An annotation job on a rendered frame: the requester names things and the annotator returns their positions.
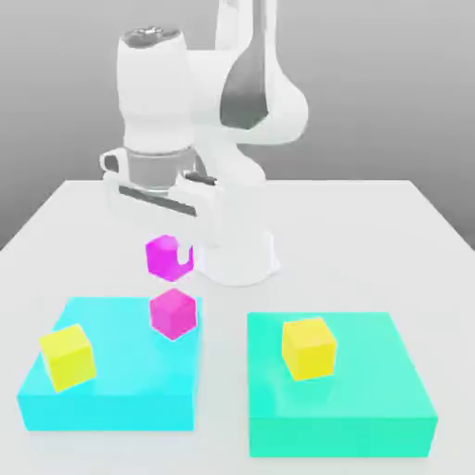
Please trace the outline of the small magenta cube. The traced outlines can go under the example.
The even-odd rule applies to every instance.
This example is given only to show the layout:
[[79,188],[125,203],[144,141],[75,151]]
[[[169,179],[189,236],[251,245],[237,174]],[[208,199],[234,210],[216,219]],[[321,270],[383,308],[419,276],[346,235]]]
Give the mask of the small magenta cube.
[[193,247],[186,251],[186,261],[179,263],[180,245],[174,236],[161,235],[146,244],[148,271],[169,282],[174,282],[194,268]]
[[151,326],[177,340],[197,325],[197,303],[179,289],[169,289],[149,301]]

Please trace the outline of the small yellow cube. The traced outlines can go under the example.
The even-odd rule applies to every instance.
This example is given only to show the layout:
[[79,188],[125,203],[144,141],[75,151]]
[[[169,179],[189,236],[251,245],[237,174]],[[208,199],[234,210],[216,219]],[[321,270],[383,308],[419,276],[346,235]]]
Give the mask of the small yellow cube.
[[288,321],[282,330],[282,357],[294,381],[334,374],[337,340],[322,317]]
[[55,392],[63,392],[96,377],[93,349],[79,324],[42,336],[39,344]]

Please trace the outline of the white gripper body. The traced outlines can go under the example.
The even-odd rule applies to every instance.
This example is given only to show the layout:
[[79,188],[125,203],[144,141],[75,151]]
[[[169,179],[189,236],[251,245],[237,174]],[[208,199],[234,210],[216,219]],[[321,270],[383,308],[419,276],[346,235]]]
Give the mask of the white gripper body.
[[111,209],[153,235],[172,235],[190,245],[219,245],[223,240],[218,206],[221,188],[214,177],[196,172],[179,175],[161,193],[141,189],[108,172],[103,185]]

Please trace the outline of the large turquoise box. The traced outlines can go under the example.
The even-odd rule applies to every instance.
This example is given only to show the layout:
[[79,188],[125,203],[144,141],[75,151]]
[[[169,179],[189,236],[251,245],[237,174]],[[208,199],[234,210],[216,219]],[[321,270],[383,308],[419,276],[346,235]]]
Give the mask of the large turquoise box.
[[283,325],[306,316],[247,316],[250,456],[428,456],[438,415],[391,316],[323,313],[337,340],[335,372],[295,381]]

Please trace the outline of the large cyan box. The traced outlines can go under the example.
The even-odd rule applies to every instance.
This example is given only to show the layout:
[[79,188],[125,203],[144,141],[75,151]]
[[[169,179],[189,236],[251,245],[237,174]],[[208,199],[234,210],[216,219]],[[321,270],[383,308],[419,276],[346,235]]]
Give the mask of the large cyan box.
[[168,340],[150,324],[146,297],[74,297],[55,329],[89,339],[96,377],[53,389],[36,358],[17,400],[30,431],[191,431],[199,386],[201,328]]

